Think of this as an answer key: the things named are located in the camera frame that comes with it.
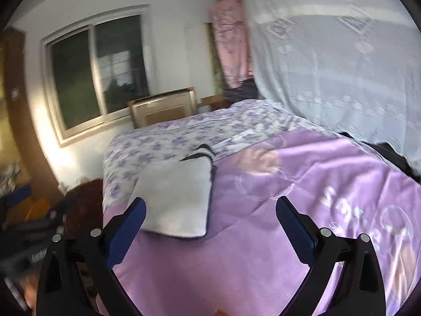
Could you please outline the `person's hand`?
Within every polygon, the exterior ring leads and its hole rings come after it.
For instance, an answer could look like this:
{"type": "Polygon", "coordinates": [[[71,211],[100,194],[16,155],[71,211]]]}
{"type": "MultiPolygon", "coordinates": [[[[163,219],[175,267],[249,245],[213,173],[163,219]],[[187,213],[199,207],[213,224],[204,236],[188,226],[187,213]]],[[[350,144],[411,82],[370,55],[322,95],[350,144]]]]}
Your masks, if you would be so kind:
{"type": "Polygon", "coordinates": [[[224,312],[223,310],[221,310],[221,309],[217,309],[216,311],[215,311],[215,314],[214,314],[215,316],[230,316],[227,312],[224,312]]]}

